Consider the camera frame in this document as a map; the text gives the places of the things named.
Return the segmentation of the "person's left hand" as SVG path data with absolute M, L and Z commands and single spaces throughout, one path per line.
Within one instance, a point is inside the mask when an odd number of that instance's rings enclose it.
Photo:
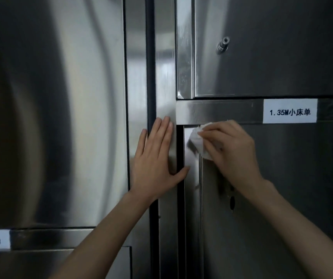
M 143 206 L 150 204 L 175 186 L 170 186 L 169 155 L 166 159 L 156 159 L 156 133 L 162 122 L 157 117 L 151 132 L 147 133 L 145 161 L 132 167 L 132 186 L 130 195 Z M 173 123 L 170 120 L 170 143 L 173 134 Z

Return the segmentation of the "person's right hand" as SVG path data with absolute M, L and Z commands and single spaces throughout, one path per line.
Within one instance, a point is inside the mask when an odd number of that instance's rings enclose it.
M 237 122 L 236 148 L 230 163 L 225 169 L 218 169 L 246 198 L 252 197 L 264 182 L 257 162 L 255 142 Z

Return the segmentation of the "white wipe cloth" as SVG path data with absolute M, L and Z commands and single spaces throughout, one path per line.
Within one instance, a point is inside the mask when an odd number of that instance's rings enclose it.
M 213 161 L 210 154 L 206 151 L 204 146 L 203 138 L 198 134 L 203 131 L 203 128 L 212 124 L 212 122 L 206 123 L 204 125 L 200 125 L 192 129 L 192 133 L 189 136 L 187 147 L 192 150 L 194 155 L 199 154 L 201 158 Z

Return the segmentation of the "person's left forearm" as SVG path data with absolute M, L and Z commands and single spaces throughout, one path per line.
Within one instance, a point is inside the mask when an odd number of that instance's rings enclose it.
M 151 191 L 127 192 L 49 279 L 105 279 L 125 240 L 155 199 Z

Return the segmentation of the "person's right forearm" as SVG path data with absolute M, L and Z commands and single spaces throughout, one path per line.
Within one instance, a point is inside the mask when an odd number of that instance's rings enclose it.
M 265 216 L 299 258 L 333 260 L 333 241 L 283 198 L 271 182 L 259 179 L 237 189 Z

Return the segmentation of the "stainless steel door with knob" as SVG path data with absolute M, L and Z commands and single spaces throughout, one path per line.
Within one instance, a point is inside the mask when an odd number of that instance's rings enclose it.
M 262 175 L 333 240 L 333 123 L 244 125 Z M 264 217 L 184 128 L 187 279 L 309 279 Z
M 176 0 L 176 60 L 179 99 L 333 97 L 333 0 Z

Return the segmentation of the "metal door knob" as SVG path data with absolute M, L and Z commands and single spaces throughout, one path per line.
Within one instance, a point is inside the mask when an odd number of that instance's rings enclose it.
M 217 54 L 223 54 L 229 46 L 230 38 L 228 36 L 223 37 L 217 45 Z

